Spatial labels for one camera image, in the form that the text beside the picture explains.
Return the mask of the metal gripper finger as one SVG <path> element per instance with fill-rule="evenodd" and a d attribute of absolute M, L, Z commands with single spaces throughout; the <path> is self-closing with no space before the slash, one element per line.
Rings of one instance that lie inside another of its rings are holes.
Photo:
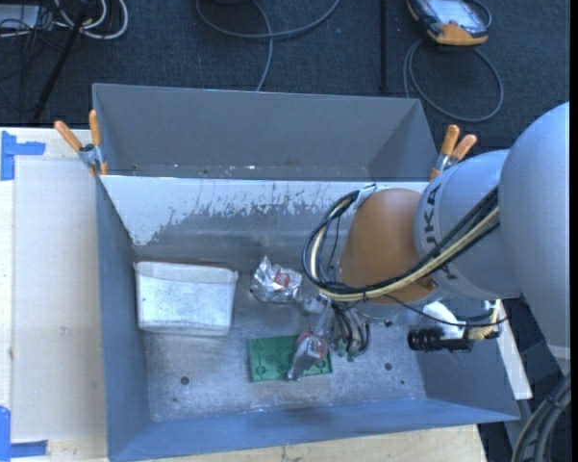
<path fill-rule="evenodd" d="M 311 362 L 321 362 L 328 354 L 327 340 L 311 331 L 305 333 L 303 346 L 305 348 L 304 355 Z"/>
<path fill-rule="evenodd" d="M 312 337 L 305 337 L 296 344 L 295 352 L 287 373 L 287 379 L 297 380 L 315 362 L 315 347 Z"/>

